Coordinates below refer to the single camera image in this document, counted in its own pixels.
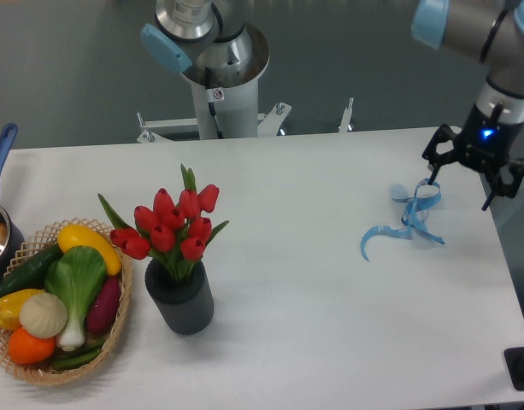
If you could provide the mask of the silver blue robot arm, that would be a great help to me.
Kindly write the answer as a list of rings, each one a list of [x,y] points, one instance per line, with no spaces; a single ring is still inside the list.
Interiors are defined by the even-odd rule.
[[[200,137],[255,137],[258,80],[268,43],[244,20],[241,1],[159,1],[144,48],[190,83]],[[524,1],[506,9],[493,1],[422,1],[412,34],[487,66],[486,82],[461,131],[441,126],[423,152],[432,171],[459,163],[484,175],[491,197],[514,197],[524,158],[510,148],[524,125]]]

